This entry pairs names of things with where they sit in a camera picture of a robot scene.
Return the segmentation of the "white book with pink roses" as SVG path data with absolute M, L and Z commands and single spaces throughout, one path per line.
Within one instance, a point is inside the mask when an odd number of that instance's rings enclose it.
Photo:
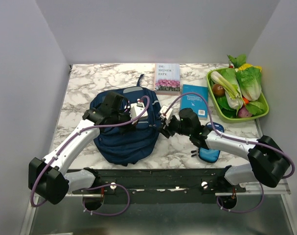
M 155 64 L 154 91 L 162 95 L 179 95 L 181 93 L 179 64 Z

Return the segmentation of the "navy blue student backpack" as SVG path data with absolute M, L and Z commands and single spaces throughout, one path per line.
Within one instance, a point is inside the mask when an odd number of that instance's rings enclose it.
M 148 96 L 150 99 L 148 117 L 140 119 L 134 131 L 123 133 L 118 127 L 106 128 L 93 140 L 102 156 L 112 164 L 122 166 L 135 164 L 148 157 L 157 142 L 158 127 L 161 124 L 160 103 L 154 91 L 140 85 L 143 76 L 140 75 L 135 86 L 116 89 L 114 92 L 126 97 L 131 104 L 144 95 Z

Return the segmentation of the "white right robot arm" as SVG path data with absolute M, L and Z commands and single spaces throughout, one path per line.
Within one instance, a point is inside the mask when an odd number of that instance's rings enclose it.
M 172 108 L 163 105 L 160 118 L 160 133 L 166 138 L 175 134 L 188 136 L 198 148 L 227 152 L 248 161 L 224 168 L 224 173 L 217 179 L 217 187 L 223 192 L 249 182 L 275 188 L 291 165 L 270 137 L 247 139 L 225 134 L 214 126 L 201 125 L 197 114 L 190 108 L 180 110 L 179 117 L 175 117 Z

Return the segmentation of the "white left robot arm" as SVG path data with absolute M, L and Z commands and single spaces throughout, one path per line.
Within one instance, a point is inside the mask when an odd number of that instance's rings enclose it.
M 100 135 L 101 129 L 133 127 L 141 117 L 147 116 L 146 105 L 149 103 L 146 96 L 131 103 L 123 95 L 109 92 L 103 102 L 86 110 L 77 127 L 58 147 L 42 159 L 34 158 L 29 163 L 31 205 L 41 206 L 34 202 L 35 194 L 56 205 L 69 192 L 84 188 L 89 193 L 96 193 L 100 189 L 96 174 L 89 168 L 69 173 L 70 165 Z

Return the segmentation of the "blue pencil case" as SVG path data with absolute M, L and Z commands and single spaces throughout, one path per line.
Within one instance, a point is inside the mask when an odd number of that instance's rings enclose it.
M 219 123 L 214 123 L 214 127 L 220 131 L 224 132 L 224 127 Z M 220 155 L 220 150 L 214 150 L 214 149 L 205 149 L 205 148 L 199 148 L 198 150 L 198 156 L 201 160 L 207 162 L 207 163 L 215 163 Z

